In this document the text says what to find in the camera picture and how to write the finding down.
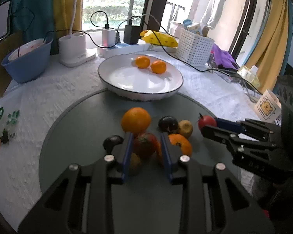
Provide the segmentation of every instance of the teal curtain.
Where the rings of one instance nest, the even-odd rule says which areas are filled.
[[[55,29],[53,0],[12,0],[12,13],[24,6],[28,7],[35,14],[34,21],[24,33],[33,16],[26,8],[18,11],[11,20],[11,33],[18,30],[23,31],[23,40],[27,43],[31,40],[43,38],[48,31]]]
[[[285,51],[284,60],[283,60],[283,64],[282,64],[279,75],[284,75],[284,71],[287,66],[289,55],[290,55],[292,37],[293,37],[293,3],[290,0],[288,0],[288,3],[289,3],[289,35],[288,35],[287,48]]]

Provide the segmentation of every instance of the white cup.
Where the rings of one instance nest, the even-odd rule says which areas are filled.
[[[281,103],[271,90],[266,90],[256,103],[254,111],[262,121],[274,123],[281,114]]]

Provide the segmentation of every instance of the yellow curtain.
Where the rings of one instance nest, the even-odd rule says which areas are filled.
[[[74,30],[81,30],[81,0],[77,0],[75,21],[73,24]],[[73,15],[74,0],[53,0],[53,15],[55,30],[69,29],[71,24],[71,17]],[[58,37],[66,35],[68,32],[59,32]]]
[[[258,67],[257,76],[262,93],[272,90],[283,63],[288,41],[288,0],[272,0],[266,27],[253,54],[246,63],[248,68]]]

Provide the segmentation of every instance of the cartoon bear print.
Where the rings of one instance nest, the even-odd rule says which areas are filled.
[[[273,108],[271,107],[268,99],[265,99],[262,102],[261,109],[263,110],[263,112],[266,116],[268,116],[273,111]]]

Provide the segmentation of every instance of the white plastic basket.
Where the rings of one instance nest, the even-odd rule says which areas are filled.
[[[182,29],[176,56],[196,68],[205,68],[214,43],[215,41],[209,37]]]

